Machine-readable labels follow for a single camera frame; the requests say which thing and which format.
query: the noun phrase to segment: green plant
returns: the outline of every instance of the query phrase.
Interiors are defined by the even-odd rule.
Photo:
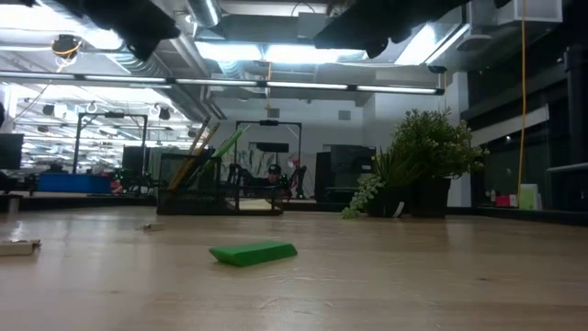
[[[383,152],[381,149],[374,162],[374,174],[359,179],[357,193],[351,199],[349,207],[343,210],[343,218],[355,218],[368,202],[376,197],[380,188],[398,188],[409,186],[421,174],[414,166],[411,155],[401,155],[394,144]]]
[[[345,207],[341,213],[344,219],[358,217],[359,211],[364,209],[368,201],[374,199],[378,194],[378,188],[384,187],[383,179],[377,175],[361,177],[358,181],[359,190],[349,202],[349,207]]]
[[[373,163],[374,173],[382,178],[387,188],[405,187],[421,175],[421,169],[414,163],[414,155],[401,154],[392,143],[387,152],[379,150]]]
[[[399,156],[410,157],[420,169],[420,177],[461,177],[483,167],[479,160],[488,152],[471,147],[466,121],[453,126],[448,121],[449,114],[450,109],[408,111],[393,136]]]

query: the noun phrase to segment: blue bin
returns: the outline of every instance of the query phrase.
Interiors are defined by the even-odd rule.
[[[110,179],[97,175],[43,173],[39,177],[38,191],[110,194]]]

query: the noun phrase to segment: plant pot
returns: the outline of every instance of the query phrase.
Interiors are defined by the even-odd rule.
[[[410,197],[410,187],[380,188],[374,199],[367,203],[366,213],[371,217],[399,217],[408,212]]]
[[[412,186],[411,215],[413,217],[444,218],[450,178],[428,178]]]

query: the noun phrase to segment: green eraser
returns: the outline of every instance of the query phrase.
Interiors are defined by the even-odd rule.
[[[298,254],[293,244],[277,241],[212,247],[209,251],[219,262],[238,267],[252,266],[284,257],[294,257]]]

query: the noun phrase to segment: potted plant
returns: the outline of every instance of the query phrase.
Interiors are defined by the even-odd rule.
[[[359,190],[343,210],[344,218],[359,216],[360,211],[372,217],[398,217],[408,209],[410,185],[420,171],[410,156],[400,155],[392,145],[379,151],[373,161],[374,174],[359,179]]]
[[[412,186],[411,214],[424,217],[445,217],[447,195],[452,178],[483,167],[479,161],[487,151],[471,147],[471,131],[466,121],[458,126],[449,123],[445,111],[406,113],[394,134],[399,155],[409,155],[421,170]]]

